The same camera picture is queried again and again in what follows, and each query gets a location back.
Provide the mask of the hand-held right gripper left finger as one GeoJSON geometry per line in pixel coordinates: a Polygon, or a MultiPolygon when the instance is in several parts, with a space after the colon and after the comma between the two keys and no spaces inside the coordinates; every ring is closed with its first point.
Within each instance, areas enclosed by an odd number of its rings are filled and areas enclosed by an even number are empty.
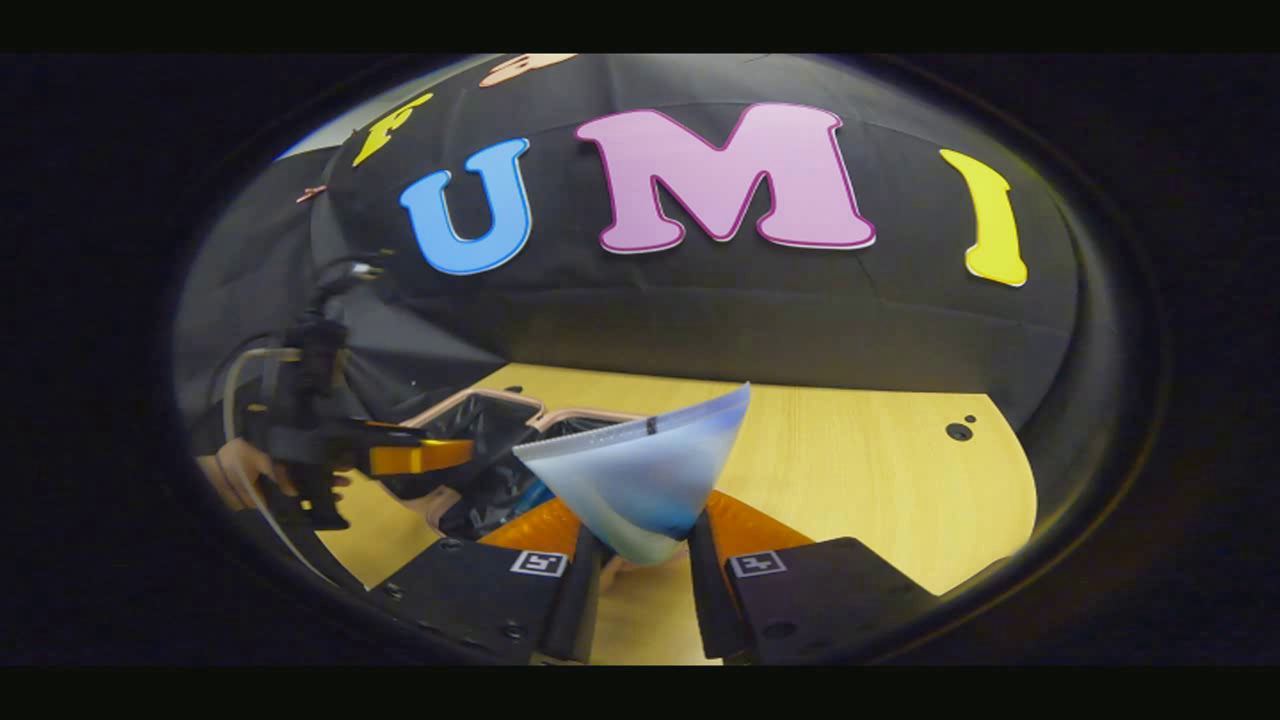
{"type": "Polygon", "coordinates": [[[370,600],[442,662],[585,664],[604,560],[554,498],[480,541],[434,542],[370,600]]]}

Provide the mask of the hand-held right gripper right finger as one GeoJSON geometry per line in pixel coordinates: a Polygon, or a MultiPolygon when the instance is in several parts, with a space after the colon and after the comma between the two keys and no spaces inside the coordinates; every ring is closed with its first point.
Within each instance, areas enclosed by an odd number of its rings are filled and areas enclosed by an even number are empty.
{"type": "Polygon", "coordinates": [[[872,661],[941,605],[860,541],[814,541],[719,491],[687,546],[703,651],[726,664],[872,661]]]}

